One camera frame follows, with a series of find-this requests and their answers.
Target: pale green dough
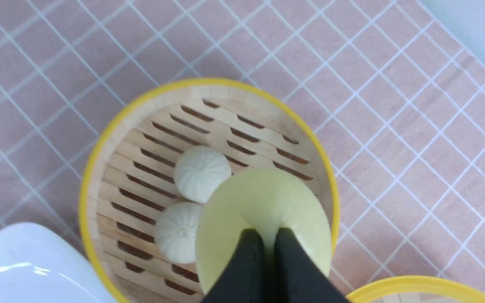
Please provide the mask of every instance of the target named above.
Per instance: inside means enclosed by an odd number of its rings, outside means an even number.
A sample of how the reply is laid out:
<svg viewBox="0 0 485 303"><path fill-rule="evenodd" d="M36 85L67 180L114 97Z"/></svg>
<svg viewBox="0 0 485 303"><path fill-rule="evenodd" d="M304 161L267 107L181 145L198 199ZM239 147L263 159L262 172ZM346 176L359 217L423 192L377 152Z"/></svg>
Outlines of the pale green dough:
<svg viewBox="0 0 485 303"><path fill-rule="evenodd" d="M283 170L248 169L223 182L205 204L196 236L196 266L207 293L227 266L242 230L254 228L271 256L279 228L293 230L310 259L329 275L330 226L312 191Z"/></svg>

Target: steamer basket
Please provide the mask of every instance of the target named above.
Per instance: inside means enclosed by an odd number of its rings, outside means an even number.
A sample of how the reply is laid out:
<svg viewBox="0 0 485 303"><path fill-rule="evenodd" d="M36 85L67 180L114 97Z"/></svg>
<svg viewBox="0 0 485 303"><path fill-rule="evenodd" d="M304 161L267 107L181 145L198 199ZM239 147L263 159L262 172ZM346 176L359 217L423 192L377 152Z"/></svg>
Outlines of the steamer basket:
<svg viewBox="0 0 485 303"><path fill-rule="evenodd" d="M277 167L320 199L333 249L339 197L329 159L312 130L275 97L225 79L174 82L136 99L113 119L89 158L80 193L87 256L119 302L199 302L194 264L172 264L155 246L155 220L182 201L173 167L186 149L211 146L236 174Z"/></svg>

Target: tiled surface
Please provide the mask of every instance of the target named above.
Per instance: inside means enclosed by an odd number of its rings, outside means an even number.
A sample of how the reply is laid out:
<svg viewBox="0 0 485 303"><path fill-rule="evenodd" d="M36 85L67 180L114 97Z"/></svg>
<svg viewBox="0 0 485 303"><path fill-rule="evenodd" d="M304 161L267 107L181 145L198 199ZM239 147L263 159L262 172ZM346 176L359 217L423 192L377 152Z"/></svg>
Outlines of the tiled surface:
<svg viewBox="0 0 485 303"><path fill-rule="evenodd" d="M0 228L79 245L102 128L146 90L231 77L297 111L342 197L330 278L485 292L485 68L416 1L0 0Z"/></svg>

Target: yellow rim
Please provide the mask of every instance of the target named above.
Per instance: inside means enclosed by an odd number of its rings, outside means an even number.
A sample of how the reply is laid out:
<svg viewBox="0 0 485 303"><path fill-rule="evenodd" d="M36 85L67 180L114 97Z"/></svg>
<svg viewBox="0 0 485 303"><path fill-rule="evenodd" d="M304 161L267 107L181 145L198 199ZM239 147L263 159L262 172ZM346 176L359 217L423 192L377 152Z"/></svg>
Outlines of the yellow rim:
<svg viewBox="0 0 485 303"><path fill-rule="evenodd" d="M319 143L319 140L314 135L314 132L302 121L302 119L295 114L287 105L279 101L277 98L273 97L271 94L264 92L258 88L255 88L251 85L237 82L233 80L227 79L216 79L216 78L202 78L202 79L189 79L189 80L182 80L173 82L170 84L166 84L156 88L154 90L150 90L149 92L141 95L132 103L127 105L122 111L119 112L116 117L108 124L102 135L100 136L98 142L96 143L91 155L89 155L89 160L87 161L87 166L85 168L85 172L83 173L83 180L81 182L81 190L80 190L80 203L79 203L79 221L80 221L80 232L81 238L83 241L83 245L85 247L85 251L87 253L87 257L93 266L93 269L96 271L96 274L104 284L104 286L108 289L108 291L113 295L113 297L120 303L130 303L130 301L125 298L125 296L117 289L117 287L113 284L110 280L102 265L100 264L100 260L98 259L94 247L93 242L91 240L91 236L89 235L89 226L87 225L87 190L89 188L89 182L91 181L92 173L94 165L100 155L100 151L102 147L106 143L106 141L110 138L114 129L119 126L119 124L133 112L135 109L138 109L144 102L155 98L156 96L160 96L165 94L171 90L177 90L180 88L185 88L187 86L194 86L194 85L224 85L224 86L231 86L233 88L240 88L241 90L246 90L253 94L256 94L265 100L271 102L272 104L279 107L285 113L287 113L297 124L300 126L306 135L310 137L314 146L316 146L317 151L325 164L325 170L327 171L327 176L330 182L330 188L332 193L332 203L333 203L333 222L331 224L331 236L332 236L332 243L333 243L333 254L336 247L336 242L338 240L338 231L339 231L339 222L340 222L340 204L339 204L339 195L338 189L336 186L336 179L334 177L333 169L330 165L329 158L323 149L323 146Z"/></svg>
<svg viewBox="0 0 485 303"><path fill-rule="evenodd" d="M395 276L358 288L347 299L369 303L395 293L421 292L441 295L463 303L485 303L485 293L474 288L434 276Z"/></svg>

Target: yellow steamer rim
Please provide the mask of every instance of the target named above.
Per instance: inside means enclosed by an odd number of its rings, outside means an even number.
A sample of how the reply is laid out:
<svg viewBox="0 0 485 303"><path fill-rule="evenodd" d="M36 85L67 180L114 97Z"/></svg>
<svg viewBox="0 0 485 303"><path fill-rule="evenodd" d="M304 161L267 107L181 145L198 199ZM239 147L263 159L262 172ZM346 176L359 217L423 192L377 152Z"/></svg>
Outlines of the yellow steamer rim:
<svg viewBox="0 0 485 303"><path fill-rule="evenodd" d="M410 301L408 296L401 294L431 294L441 296L439 299L429 299L427 302L439 303L485 303L485 293L474 288L436 278L434 276L395 276L372 282L347 295L352 303L381 302L379 299L387 297L385 302L394 303L424 303L423 300Z"/></svg>

